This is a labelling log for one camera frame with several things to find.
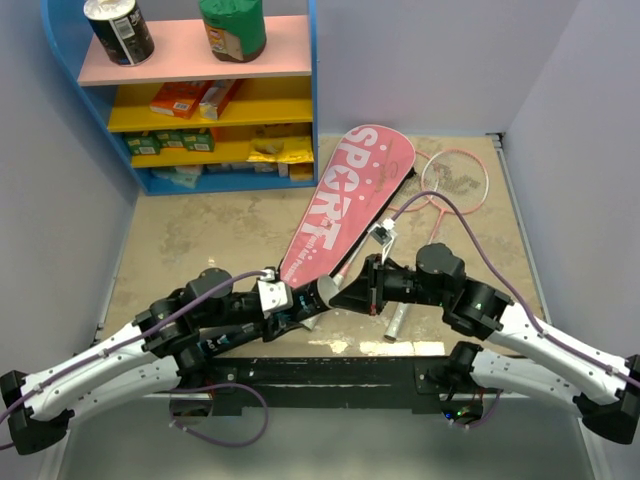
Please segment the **black shuttlecock tube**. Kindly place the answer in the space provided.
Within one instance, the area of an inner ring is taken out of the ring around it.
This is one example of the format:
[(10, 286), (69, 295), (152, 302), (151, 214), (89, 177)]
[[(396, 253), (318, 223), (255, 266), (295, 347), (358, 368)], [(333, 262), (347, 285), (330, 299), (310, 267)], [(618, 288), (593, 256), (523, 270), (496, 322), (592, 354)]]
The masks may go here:
[(259, 280), (249, 292), (216, 294), (205, 303), (212, 324), (198, 348), (213, 358), (255, 340), (271, 342), (330, 310), (337, 293), (333, 279), (323, 275), (297, 288)]

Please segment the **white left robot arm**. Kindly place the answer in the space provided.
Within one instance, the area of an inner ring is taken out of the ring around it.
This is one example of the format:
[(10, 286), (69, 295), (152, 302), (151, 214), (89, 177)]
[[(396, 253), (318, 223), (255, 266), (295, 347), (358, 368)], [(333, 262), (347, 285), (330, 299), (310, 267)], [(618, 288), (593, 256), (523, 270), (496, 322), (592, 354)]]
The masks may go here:
[(213, 384), (211, 358), (302, 327), (337, 292), (328, 276), (293, 287), (272, 268), (250, 275), (254, 286), (237, 292), (236, 277), (209, 268), (71, 359), (38, 373), (4, 374), (7, 449), (43, 451), (73, 423), (147, 394), (203, 392)]

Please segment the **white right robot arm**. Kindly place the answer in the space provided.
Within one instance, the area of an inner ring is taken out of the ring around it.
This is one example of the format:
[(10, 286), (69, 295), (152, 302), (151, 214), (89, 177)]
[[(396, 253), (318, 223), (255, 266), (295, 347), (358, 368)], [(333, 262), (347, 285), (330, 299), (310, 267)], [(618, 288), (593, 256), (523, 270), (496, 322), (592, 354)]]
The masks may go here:
[(377, 315), (389, 302), (439, 307), (466, 336), (426, 376), (450, 391), (503, 390), (570, 411), (592, 433), (629, 445), (639, 425), (639, 358), (611, 355), (537, 319), (523, 304), (467, 276), (441, 243), (422, 247), (414, 268), (367, 257), (359, 276), (330, 300)]

